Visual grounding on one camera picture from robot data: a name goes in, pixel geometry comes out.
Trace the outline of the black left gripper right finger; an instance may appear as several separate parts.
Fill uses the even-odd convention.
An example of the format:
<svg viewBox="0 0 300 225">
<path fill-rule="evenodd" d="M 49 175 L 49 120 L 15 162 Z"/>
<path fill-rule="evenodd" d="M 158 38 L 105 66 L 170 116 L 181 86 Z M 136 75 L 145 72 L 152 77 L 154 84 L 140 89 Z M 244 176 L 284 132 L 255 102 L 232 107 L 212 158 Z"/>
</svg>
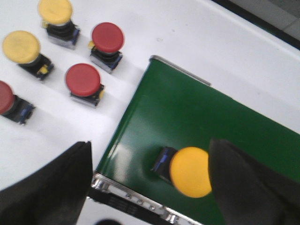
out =
<svg viewBox="0 0 300 225">
<path fill-rule="evenodd" d="M 209 177 L 227 225 L 298 225 L 300 185 L 225 139 L 209 146 Z"/>
</svg>

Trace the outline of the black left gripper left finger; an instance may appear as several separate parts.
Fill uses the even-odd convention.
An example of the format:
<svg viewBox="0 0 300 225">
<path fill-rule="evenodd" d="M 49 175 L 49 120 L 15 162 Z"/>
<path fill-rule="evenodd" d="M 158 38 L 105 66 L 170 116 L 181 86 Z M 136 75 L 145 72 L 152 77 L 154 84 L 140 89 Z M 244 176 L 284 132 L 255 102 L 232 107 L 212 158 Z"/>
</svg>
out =
<svg viewBox="0 0 300 225">
<path fill-rule="evenodd" d="M 75 225 L 92 180 L 91 142 L 77 142 L 0 192 L 2 225 Z"/>
</svg>

